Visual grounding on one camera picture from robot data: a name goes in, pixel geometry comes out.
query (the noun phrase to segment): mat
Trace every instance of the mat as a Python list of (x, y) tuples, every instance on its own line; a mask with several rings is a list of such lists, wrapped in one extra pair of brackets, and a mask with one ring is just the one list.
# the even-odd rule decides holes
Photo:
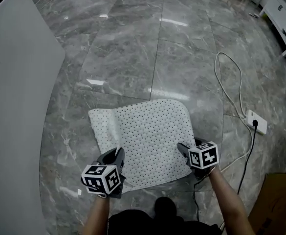
[(182, 142), (195, 146), (186, 107), (171, 99), (158, 99), (112, 110), (88, 112), (101, 153), (124, 148), (122, 175), (133, 185), (123, 192), (160, 185), (191, 173), (177, 150)]

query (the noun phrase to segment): person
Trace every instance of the person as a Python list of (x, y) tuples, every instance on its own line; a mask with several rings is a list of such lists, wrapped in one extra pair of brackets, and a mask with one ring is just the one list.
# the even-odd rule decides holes
[[(254, 235), (247, 213), (240, 197), (228, 184), (218, 167), (209, 174), (215, 191), (228, 235)], [(210, 234), (220, 235), (217, 225), (209, 226), (198, 221), (187, 221), (176, 215), (173, 201), (167, 197), (158, 198), (154, 205), (152, 219), (139, 210), (125, 210), (108, 219), (109, 198), (96, 197), (83, 235), (127, 235), (127, 234)]]

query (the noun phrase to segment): black and white cube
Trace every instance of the black and white cube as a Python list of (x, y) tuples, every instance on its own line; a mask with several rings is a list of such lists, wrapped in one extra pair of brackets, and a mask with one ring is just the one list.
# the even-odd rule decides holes
[(82, 180), (88, 193), (112, 193), (120, 184), (115, 165), (88, 165), (82, 173)]
[(193, 167), (205, 169), (219, 163), (218, 146), (213, 142), (190, 148), (188, 152)]

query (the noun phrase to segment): cabinet door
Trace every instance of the cabinet door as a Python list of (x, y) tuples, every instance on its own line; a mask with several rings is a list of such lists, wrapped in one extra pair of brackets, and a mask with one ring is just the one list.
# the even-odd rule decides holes
[(286, 9), (278, 0), (269, 0), (265, 8), (278, 28), (282, 30), (286, 26)]

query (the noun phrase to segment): black pants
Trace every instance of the black pants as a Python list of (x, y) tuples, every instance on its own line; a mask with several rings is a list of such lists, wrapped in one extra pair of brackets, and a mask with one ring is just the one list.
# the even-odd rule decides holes
[(185, 222), (181, 217), (170, 220), (152, 219), (139, 210), (126, 210), (111, 216), (108, 235), (152, 235), (152, 234), (197, 234), (220, 235), (217, 225), (209, 226), (198, 221)]

